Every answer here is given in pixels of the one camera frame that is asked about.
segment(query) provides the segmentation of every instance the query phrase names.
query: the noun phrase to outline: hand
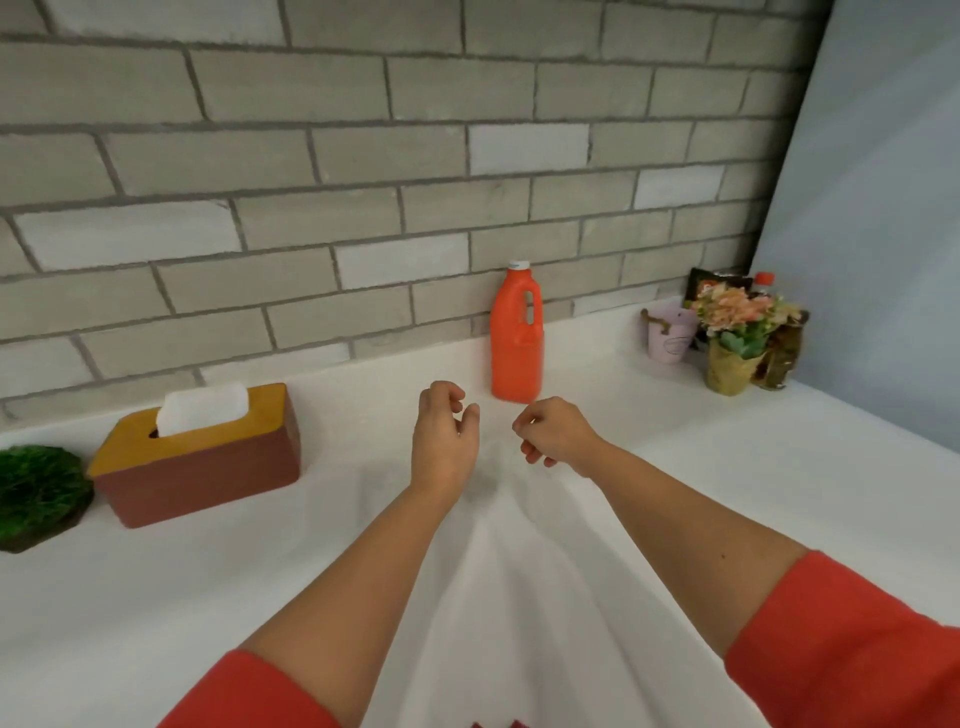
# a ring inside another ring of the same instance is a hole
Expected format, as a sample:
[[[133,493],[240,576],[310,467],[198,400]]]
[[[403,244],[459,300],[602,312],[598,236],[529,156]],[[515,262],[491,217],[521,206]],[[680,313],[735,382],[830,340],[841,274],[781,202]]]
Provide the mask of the hand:
[[[464,492],[480,449],[480,405],[464,409],[465,396],[452,381],[435,381],[420,392],[414,427],[411,487],[440,496],[448,507]],[[461,410],[458,421],[453,415]]]
[[[582,477],[589,477],[589,462],[605,442],[576,404],[559,397],[528,406],[514,420],[514,432],[523,438],[520,452],[531,465],[543,457],[547,468],[567,463]]]

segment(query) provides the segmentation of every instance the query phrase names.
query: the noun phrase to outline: gold pot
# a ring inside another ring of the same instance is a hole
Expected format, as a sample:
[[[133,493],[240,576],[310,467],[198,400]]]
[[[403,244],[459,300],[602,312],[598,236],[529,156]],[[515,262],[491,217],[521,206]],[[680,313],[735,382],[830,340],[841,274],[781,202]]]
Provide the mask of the gold pot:
[[[750,385],[756,366],[763,354],[753,359],[741,359],[737,354],[728,352],[716,339],[710,339],[707,356],[707,387],[714,392],[733,397]]]

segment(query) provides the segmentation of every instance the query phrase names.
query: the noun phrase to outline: brick wall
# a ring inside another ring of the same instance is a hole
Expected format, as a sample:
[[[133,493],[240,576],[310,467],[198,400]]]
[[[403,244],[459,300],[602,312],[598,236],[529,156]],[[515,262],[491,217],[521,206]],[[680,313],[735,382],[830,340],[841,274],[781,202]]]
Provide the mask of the brick wall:
[[[0,426],[742,266],[823,0],[4,0]]]

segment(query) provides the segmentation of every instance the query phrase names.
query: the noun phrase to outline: red shirt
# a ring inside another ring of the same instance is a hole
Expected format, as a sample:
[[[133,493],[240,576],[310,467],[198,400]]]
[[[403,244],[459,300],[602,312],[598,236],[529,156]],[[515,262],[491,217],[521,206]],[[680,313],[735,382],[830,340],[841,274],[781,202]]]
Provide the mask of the red shirt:
[[[822,553],[783,577],[726,664],[775,728],[960,726],[960,629],[918,615]],[[285,674],[234,650],[160,728],[281,725],[338,728]]]

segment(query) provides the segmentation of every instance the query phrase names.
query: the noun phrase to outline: white wall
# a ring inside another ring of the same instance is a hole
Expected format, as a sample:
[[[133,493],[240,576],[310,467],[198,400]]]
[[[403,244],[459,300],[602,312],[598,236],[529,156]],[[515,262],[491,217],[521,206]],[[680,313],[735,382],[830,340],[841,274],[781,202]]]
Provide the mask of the white wall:
[[[754,261],[800,380],[960,451],[960,3],[838,0]]]

